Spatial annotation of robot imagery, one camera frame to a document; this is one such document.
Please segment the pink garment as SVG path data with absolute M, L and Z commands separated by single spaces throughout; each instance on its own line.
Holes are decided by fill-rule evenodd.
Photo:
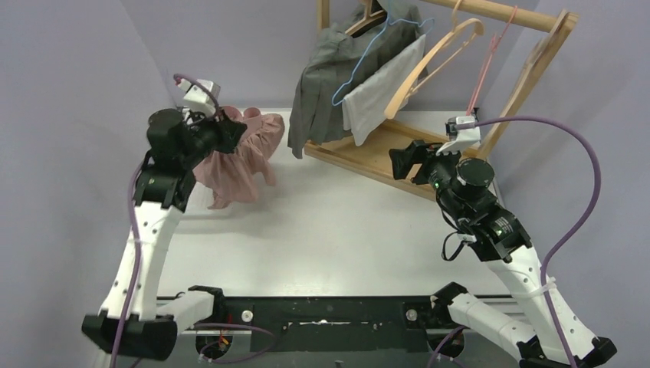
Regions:
M 284 119 L 276 113 L 262 113 L 256 107 L 244 111 L 223 106 L 231 120 L 247 129 L 233 153 L 213 152 L 193 173 L 197 182 L 212 191 L 209 209 L 225 209 L 233 202 L 251 203 L 259 198 L 254 175 L 260 173 L 268 186 L 276 184 L 270 158 L 279 147 L 285 131 Z

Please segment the white garment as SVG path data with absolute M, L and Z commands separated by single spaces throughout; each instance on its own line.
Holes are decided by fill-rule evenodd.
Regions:
M 352 133 L 356 146 L 384 122 L 385 108 L 422 59 L 425 45 L 423 34 L 343 98 L 343 128 Z

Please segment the grey pleated skirt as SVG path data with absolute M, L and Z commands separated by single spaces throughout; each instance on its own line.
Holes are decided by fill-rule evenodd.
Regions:
M 407 1 L 378 2 L 390 12 L 392 19 L 424 20 L 419 7 Z M 333 107 L 331 97 L 338 87 L 349 79 L 363 50 L 382 27 L 381 22 L 356 37 L 345 34 L 346 29 L 359 21 L 362 14 L 363 5 L 357 5 L 341 22 L 323 29 L 307 66 L 301 72 L 295 90 L 287 138 L 287 145 L 297 159 L 302 158 L 307 142 L 322 144 L 352 135 L 349 130 L 343 128 L 342 104 Z M 352 84 L 345 87 L 339 97 L 345 97 L 421 35 L 426 36 L 425 32 L 431 25 L 427 22 L 418 28 L 416 25 L 400 22 L 388 27 L 373 44 Z

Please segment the pink wire hanger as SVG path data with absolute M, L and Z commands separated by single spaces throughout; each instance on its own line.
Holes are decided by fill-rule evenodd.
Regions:
M 467 109 L 465 111 L 466 116 L 470 116 L 472 111 L 475 108 L 475 105 L 476 105 L 476 103 L 478 101 L 478 97 L 479 97 L 479 95 L 481 93 L 481 88 L 482 88 L 482 86 L 484 84 L 484 79 L 486 78 L 486 75 L 487 75 L 487 73 L 488 73 L 488 71 L 490 69 L 491 62 L 492 62 L 492 59 L 494 57 L 494 54 L 497 52 L 497 49 L 498 49 L 498 47 L 499 47 L 499 45 L 501 43 L 501 40 L 505 36 L 505 34 L 507 33 L 507 30 L 510 27 L 510 25 L 512 24 L 517 12 L 518 12 L 518 6 L 515 5 L 514 10 L 511 12 L 510 17 L 509 17 L 508 21 L 506 22 L 506 25 L 504 26 L 503 31 L 499 35 L 494 33 L 492 35 L 492 37 L 491 37 L 490 44 L 488 46 L 486 55 L 484 57 L 482 65 L 481 65 L 481 69 L 480 69 L 480 72 L 479 72 L 479 75 L 478 75 L 477 83 L 475 84 L 474 89 L 473 89 L 473 93 L 471 95 L 471 98 L 468 101 L 468 106 L 467 106 Z

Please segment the blue wire hanger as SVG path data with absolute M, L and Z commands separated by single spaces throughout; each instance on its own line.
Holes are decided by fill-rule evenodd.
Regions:
M 336 106 L 339 106 L 339 105 L 342 104 L 344 96 L 339 97 L 340 93 L 342 92 L 342 90 L 343 90 L 345 87 L 348 87 L 348 86 L 350 86 L 350 85 L 352 84 L 353 79 L 354 79 L 354 77 L 355 77 L 355 74 L 356 74 L 357 71 L 359 70 L 359 67 L 363 64 L 364 59 L 366 58 L 367 54 L 369 53 L 369 51 L 370 51 L 370 49 L 372 48 L 372 46 L 373 46 L 373 44 L 375 43 L 375 41 L 376 41 L 376 40 L 377 40 L 381 35 L 383 35 L 383 34 L 386 32 L 386 29 L 387 29 L 388 27 L 393 26 L 393 25 L 395 25 L 395 24 L 397 24 L 397 23 L 400 23 L 400 22 L 407 23 L 407 24 L 411 24 L 411 25 L 416 25 L 418 28 L 421 28 L 424 24 L 426 24 L 427 22 L 430 22 L 432 25 L 431 25 L 430 28 L 425 32 L 425 34 L 427 34 L 427 33 L 429 33 L 429 32 L 433 29 L 433 24 L 435 23 L 435 19 L 434 19 L 434 18 L 425 18 L 425 19 L 422 20 L 422 21 L 412 21 L 412 20 L 408 20 L 408 19 L 405 19 L 405 18 L 394 18 L 394 19 L 392 19 L 390 12 L 388 12 L 388 13 L 387 13 L 387 16 L 386 16 L 386 19 L 382 22 L 382 27 L 381 27 L 379 33 L 378 33 L 377 35 L 375 35 L 375 36 L 374 36 L 374 37 L 369 41 L 368 45 L 367 45 L 366 48 L 363 50 L 363 53 L 361 54 L 359 60 L 356 62 L 354 68 L 352 69 L 352 71 L 351 71 L 351 73 L 350 73 L 350 77 L 349 77 L 349 79 L 348 79 L 347 81 L 345 81 L 344 83 L 342 83 L 342 84 L 338 87 L 338 89 L 334 92 L 333 96 L 331 97 L 331 105 L 332 105 L 333 107 L 336 107 Z

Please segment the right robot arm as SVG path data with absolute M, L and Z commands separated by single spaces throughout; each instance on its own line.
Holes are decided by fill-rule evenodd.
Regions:
M 488 186 L 492 166 L 460 153 L 438 154 L 439 143 L 412 141 L 405 149 L 390 149 L 392 176 L 412 178 L 436 191 L 463 245 L 473 250 L 524 312 L 522 323 L 479 300 L 451 282 L 432 295 L 431 316 L 441 327 L 468 327 L 498 345 L 520 367 L 598 367 L 617 352 L 614 343 L 596 336 L 573 313 L 554 285 L 543 276 L 530 236 L 518 218 L 498 203 Z

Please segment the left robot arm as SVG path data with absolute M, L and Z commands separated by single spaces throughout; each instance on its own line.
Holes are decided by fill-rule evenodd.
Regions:
M 127 200 L 130 234 L 111 289 L 81 330 L 106 355 L 164 361 L 178 336 L 195 324 L 222 324 L 227 307 L 222 289 L 192 286 L 158 305 L 157 292 L 172 237 L 196 180 L 194 169 L 212 153 L 233 153 L 245 124 L 224 112 L 208 116 L 168 108 L 149 117 L 149 150 L 137 166 Z

